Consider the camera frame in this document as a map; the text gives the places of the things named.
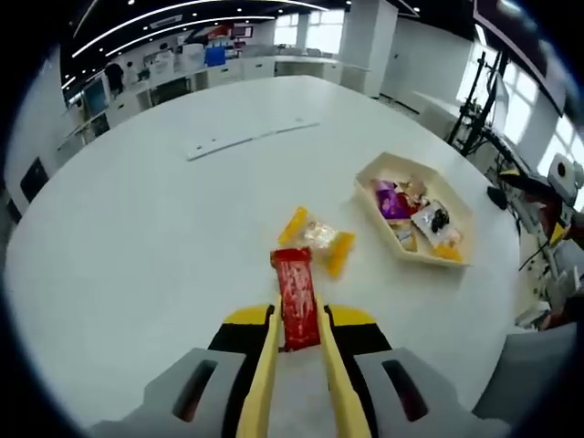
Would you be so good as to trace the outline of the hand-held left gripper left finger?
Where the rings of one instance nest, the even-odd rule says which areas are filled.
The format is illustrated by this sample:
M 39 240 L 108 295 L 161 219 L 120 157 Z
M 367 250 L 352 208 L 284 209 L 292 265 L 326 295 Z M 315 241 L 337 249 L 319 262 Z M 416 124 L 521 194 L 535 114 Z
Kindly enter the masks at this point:
M 238 309 L 205 349 L 148 383 L 141 405 L 91 437 L 265 437 L 276 371 L 276 306 Z

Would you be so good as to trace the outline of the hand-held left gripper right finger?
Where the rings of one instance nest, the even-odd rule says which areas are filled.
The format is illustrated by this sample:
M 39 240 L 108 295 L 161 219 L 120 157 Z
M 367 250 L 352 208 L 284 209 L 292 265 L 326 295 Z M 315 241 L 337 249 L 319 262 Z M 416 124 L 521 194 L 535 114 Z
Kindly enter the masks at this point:
M 369 314 L 324 307 L 324 364 L 341 437 L 504 437 L 506 422 L 481 419 L 442 374 L 394 349 Z

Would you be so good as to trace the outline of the person's right hand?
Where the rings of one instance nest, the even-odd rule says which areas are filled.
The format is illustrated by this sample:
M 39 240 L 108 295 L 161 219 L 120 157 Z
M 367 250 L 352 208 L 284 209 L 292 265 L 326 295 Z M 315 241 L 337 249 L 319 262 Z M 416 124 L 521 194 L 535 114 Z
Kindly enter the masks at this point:
M 555 197 L 548 197 L 540 193 L 524 192 L 525 201 L 536 207 L 542 216 L 554 218 L 558 211 L 558 202 Z

